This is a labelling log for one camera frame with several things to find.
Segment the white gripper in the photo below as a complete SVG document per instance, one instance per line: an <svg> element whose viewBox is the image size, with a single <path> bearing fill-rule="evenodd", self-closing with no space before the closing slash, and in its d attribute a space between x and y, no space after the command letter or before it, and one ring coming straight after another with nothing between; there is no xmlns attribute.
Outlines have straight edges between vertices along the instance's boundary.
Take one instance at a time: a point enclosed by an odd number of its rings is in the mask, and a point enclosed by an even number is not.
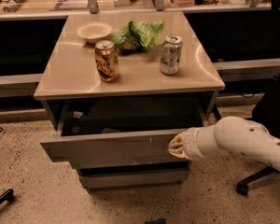
<svg viewBox="0 0 280 224"><path fill-rule="evenodd" d="M180 159L199 160L205 158L198 146L199 128L189 128L177 134L169 143L168 151Z"/></svg>

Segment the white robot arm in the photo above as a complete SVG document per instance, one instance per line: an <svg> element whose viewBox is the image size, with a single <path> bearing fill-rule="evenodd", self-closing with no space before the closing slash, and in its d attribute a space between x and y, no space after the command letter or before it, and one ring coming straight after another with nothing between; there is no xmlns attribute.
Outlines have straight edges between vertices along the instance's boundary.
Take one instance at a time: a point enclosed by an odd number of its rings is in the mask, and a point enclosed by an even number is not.
<svg viewBox="0 0 280 224"><path fill-rule="evenodd" d="M207 127L189 128L170 141L168 151L191 161L243 155L280 172L280 139L262 124L239 117L226 117Z"/></svg>

